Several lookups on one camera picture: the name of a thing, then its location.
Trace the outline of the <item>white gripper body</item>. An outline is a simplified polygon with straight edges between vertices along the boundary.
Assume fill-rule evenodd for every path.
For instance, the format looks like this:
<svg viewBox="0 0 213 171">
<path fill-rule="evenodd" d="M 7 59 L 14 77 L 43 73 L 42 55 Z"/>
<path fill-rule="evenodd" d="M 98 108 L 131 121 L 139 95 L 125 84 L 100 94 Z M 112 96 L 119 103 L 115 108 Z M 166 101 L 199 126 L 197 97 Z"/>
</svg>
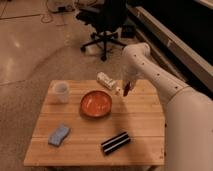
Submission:
<svg viewBox="0 0 213 171">
<path fill-rule="evenodd" d="M 137 68 L 129 63 L 125 64 L 122 68 L 122 88 L 130 84 L 130 91 L 132 91 L 138 80 Z"/>
</svg>

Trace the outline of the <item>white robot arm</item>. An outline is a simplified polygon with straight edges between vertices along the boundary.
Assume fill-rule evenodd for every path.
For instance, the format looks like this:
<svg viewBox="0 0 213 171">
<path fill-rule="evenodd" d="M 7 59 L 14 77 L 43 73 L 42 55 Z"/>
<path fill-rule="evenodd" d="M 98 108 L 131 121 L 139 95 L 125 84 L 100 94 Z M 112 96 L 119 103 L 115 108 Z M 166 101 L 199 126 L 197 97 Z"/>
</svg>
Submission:
<svg viewBox="0 0 213 171">
<path fill-rule="evenodd" d="M 213 100 L 153 63 L 150 46 L 127 45 L 123 89 L 132 90 L 140 76 L 167 98 L 165 171 L 213 171 Z"/>
</svg>

